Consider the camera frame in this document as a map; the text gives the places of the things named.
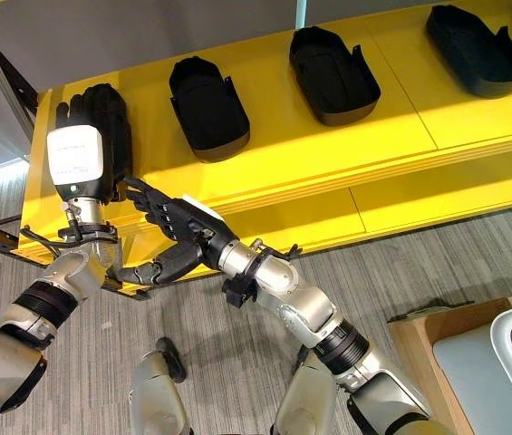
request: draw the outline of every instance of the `black tray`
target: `black tray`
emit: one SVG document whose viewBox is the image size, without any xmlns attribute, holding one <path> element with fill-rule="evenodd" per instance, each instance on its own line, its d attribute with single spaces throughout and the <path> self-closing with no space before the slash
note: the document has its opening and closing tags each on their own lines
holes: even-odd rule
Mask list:
<svg viewBox="0 0 512 435">
<path fill-rule="evenodd" d="M 362 57 L 352 54 L 337 34 L 320 27 L 294 33 L 290 63 L 316 118 L 325 125 L 343 125 L 368 115 L 381 97 L 381 88 Z"/>
<path fill-rule="evenodd" d="M 231 77 L 197 56 L 175 64 L 169 78 L 171 103 L 194 154 L 220 161 L 237 154 L 249 141 L 249 119 Z"/>
<path fill-rule="evenodd" d="M 495 98 L 512 92 L 512 41 L 506 26 L 493 35 L 474 14 L 433 6 L 427 32 L 471 93 Z"/>
</svg>

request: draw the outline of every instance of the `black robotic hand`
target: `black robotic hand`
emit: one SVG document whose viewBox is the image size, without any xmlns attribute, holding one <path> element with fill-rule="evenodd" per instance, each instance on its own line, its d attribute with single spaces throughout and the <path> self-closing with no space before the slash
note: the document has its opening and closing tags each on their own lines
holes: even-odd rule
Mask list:
<svg viewBox="0 0 512 435">
<path fill-rule="evenodd" d="M 63 200 L 74 197 L 98 198 L 104 204 L 122 200 L 118 188 L 123 177 L 132 173 L 132 146 L 127 106 L 121 95 L 108 83 L 88 88 L 74 95 L 70 106 L 61 102 L 56 108 L 56 128 L 92 125 L 102 137 L 104 171 L 92 182 L 57 186 Z"/>
<path fill-rule="evenodd" d="M 127 198 L 145 218 L 157 225 L 176 245 L 163 251 L 151 262 L 125 267 L 119 272 L 123 282 L 159 285 L 184 276 L 203 263 L 217 270 L 224 247 L 238 237 L 226 223 L 185 199 L 170 198 L 140 179 L 125 178 L 131 188 Z"/>
</svg>

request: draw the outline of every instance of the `black clamp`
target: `black clamp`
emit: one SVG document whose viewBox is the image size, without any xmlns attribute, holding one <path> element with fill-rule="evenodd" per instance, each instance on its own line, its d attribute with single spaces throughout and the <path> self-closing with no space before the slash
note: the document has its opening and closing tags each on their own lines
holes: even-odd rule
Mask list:
<svg viewBox="0 0 512 435">
<path fill-rule="evenodd" d="M 291 261 L 302 253 L 302 248 L 294 244 L 288 252 L 282 254 L 272 247 L 266 247 L 259 252 L 251 262 L 246 271 L 237 274 L 233 278 L 226 279 L 221 291 L 226 294 L 226 302 L 236 308 L 241 308 L 247 300 L 252 298 L 255 302 L 257 297 L 256 272 L 269 256 L 275 256 L 285 261 Z"/>
</svg>

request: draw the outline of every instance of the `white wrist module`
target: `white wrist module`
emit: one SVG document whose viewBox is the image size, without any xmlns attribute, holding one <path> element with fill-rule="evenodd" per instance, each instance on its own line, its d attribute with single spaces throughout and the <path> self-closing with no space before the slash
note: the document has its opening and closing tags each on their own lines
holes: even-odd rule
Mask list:
<svg viewBox="0 0 512 435">
<path fill-rule="evenodd" d="M 50 175 L 56 186 L 74 184 L 102 175 L 102 136 L 92 125 L 72 125 L 46 136 Z"/>
</svg>

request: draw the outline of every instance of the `robot finger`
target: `robot finger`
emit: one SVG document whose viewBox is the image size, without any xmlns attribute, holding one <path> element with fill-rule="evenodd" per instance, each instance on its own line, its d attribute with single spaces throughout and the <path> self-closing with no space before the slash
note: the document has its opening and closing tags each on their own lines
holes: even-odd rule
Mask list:
<svg viewBox="0 0 512 435">
<path fill-rule="evenodd" d="M 61 102 L 56 107 L 56 128 L 66 127 L 68 125 L 68 104 Z"/>
</svg>

